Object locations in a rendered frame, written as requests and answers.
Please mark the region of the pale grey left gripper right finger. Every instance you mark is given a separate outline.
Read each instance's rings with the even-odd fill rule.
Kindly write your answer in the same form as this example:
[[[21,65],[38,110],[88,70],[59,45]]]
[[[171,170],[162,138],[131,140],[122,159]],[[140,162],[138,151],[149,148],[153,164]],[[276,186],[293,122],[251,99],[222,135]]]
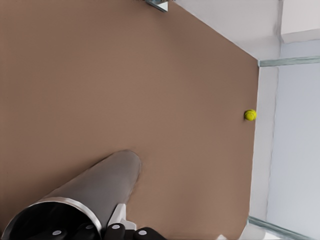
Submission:
[[[137,225],[127,220],[127,206],[119,203],[105,230],[104,240],[134,240]]]

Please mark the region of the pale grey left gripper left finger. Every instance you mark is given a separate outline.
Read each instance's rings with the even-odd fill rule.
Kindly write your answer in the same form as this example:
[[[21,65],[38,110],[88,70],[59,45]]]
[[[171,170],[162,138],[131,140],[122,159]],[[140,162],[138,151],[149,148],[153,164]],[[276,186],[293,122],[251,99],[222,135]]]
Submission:
[[[93,224],[84,223],[77,230],[77,240],[101,240],[101,237]]]

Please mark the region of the grey tennis ball tube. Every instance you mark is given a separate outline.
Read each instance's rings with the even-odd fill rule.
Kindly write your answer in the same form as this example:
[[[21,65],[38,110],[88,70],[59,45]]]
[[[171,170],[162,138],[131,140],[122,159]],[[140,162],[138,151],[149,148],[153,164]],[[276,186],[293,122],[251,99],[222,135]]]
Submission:
[[[130,150],[111,154],[19,212],[1,240],[78,240],[78,228],[105,232],[118,204],[127,204],[141,171]]]

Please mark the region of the yellow tennis ball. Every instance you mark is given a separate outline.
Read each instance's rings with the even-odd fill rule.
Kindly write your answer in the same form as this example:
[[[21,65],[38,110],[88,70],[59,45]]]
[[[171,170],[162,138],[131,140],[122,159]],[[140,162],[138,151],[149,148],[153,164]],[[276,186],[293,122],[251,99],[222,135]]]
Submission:
[[[254,109],[248,109],[244,112],[243,117],[247,121],[255,121],[257,118],[257,112]]]

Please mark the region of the silver frame post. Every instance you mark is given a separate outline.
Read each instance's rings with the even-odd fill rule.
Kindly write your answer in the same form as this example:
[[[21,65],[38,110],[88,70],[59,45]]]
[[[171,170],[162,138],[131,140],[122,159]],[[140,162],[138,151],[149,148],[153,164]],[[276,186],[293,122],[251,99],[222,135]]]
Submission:
[[[260,68],[290,66],[290,65],[305,65],[305,64],[320,64],[320,55],[279,58],[279,59],[269,59],[269,60],[258,60],[257,61],[257,65]]]
[[[144,0],[150,6],[160,10],[161,12],[168,12],[169,0]]]
[[[280,227],[278,225],[272,224],[270,222],[261,220],[250,215],[247,218],[247,223],[260,227],[267,232],[273,233],[278,237],[284,237],[288,240],[316,240],[315,238],[294,232],[292,230],[288,230],[286,228]]]

